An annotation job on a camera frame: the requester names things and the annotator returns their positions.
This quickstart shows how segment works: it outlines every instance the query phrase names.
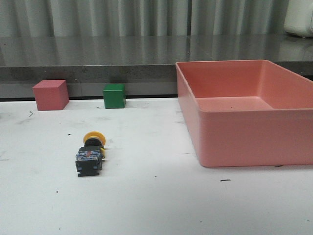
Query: pink plastic tray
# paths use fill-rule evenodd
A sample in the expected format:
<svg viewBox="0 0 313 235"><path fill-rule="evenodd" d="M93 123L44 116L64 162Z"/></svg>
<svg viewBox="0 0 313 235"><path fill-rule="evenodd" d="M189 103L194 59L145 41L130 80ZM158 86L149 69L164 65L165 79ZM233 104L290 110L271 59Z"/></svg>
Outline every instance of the pink plastic tray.
<svg viewBox="0 0 313 235"><path fill-rule="evenodd" d="M266 60L178 62L201 165L313 164L313 82Z"/></svg>

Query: reflective countertop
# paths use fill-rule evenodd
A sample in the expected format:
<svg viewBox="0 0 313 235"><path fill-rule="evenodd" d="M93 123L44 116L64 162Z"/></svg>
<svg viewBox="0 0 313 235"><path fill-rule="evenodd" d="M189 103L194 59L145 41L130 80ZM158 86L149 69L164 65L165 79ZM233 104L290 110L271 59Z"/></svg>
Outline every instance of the reflective countertop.
<svg viewBox="0 0 313 235"><path fill-rule="evenodd" d="M175 62L267 59L313 75L313 39L288 35L0 38L0 98L33 97L44 79L66 79L70 96L106 83L127 95L176 94Z"/></svg>

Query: white table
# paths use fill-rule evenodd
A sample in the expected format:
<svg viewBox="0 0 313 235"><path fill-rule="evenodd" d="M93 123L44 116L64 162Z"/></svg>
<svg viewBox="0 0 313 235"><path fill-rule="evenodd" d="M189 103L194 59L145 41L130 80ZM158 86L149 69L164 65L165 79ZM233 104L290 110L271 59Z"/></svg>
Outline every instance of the white table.
<svg viewBox="0 0 313 235"><path fill-rule="evenodd" d="M312 165L204 168L176 98L103 106L0 103L1 235L313 234ZM92 130L107 139L104 167L78 177Z"/></svg>

